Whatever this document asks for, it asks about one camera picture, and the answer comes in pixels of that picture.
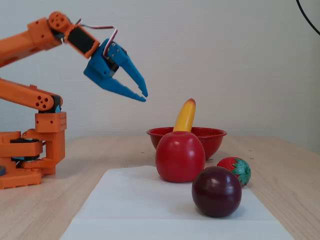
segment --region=wooden table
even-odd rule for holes
[[[295,239],[320,239],[320,155],[278,138],[226,136],[207,165],[225,157],[247,160],[248,187]],[[149,136],[68,142],[56,175],[0,190],[0,239],[59,239],[107,169],[143,165],[155,165]]]

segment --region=banana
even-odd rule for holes
[[[192,124],[194,122],[196,113],[196,101],[193,98],[187,100],[175,120],[173,132],[185,131],[191,132]]]

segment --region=orange robotic arm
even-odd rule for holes
[[[49,18],[41,18],[27,25],[28,30],[0,40],[0,68],[25,57],[47,51],[62,44],[62,39],[74,47],[85,58],[90,58],[100,42],[82,26],[72,24],[60,12],[53,12]],[[0,78],[0,98],[39,111],[54,106],[56,94]]]
[[[72,24],[60,12],[27,25],[28,30],[0,40],[0,68],[40,51],[62,44],[62,40],[85,58],[100,43],[79,24]],[[60,112],[63,99],[54,93],[0,78],[0,99],[37,109],[35,128],[23,134],[0,132],[0,189],[39,184],[45,174],[54,174],[56,164],[65,157],[67,114]],[[46,157],[38,159],[46,147]]]

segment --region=robotic arm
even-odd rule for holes
[[[28,31],[0,40],[0,68],[40,51],[55,48],[65,42],[85,58],[91,58],[84,74],[101,88],[141,102],[146,101],[144,97],[134,93],[113,78],[118,68],[122,67],[137,83],[142,94],[145,97],[148,96],[144,78],[132,63],[127,52],[115,42],[110,44],[105,54],[104,50],[109,39],[100,44],[80,24],[71,23],[67,16],[57,11],[50,14],[48,19],[41,18],[28,24],[27,27]],[[27,98],[34,97],[33,95],[29,97],[28,93],[24,93],[22,101],[13,99],[12,88],[15,91],[17,85],[9,87],[8,81],[0,82],[0,98],[41,111],[52,107],[50,98],[48,98],[49,102],[45,105],[45,109],[42,105],[34,107],[33,102],[30,104],[26,101]]]
[[[89,59],[84,74],[102,89],[145,102],[143,96],[131,91],[113,78],[122,67],[137,83],[142,94],[148,91],[142,75],[127,52],[113,41],[102,44],[83,26],[73,24],[61,12],[27,25],[28,30],[0,40],[0,68],[62,43],[69,44]],[[56,165],[65,157],[67,113],[61,111],[63,99],[57,94],[0,78],[0,99],[38,110],[35,128],[0,132],[0,189],[40,184],[42,176],[54,174]],[[39,159],[46,148],[46,156]]]

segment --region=strawberry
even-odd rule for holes
[[[218,162],[217,166],[228,169],[239,179],[241,186],[248,184],[251,177],[251,169],[248,163],[239,157],[226,157]]]

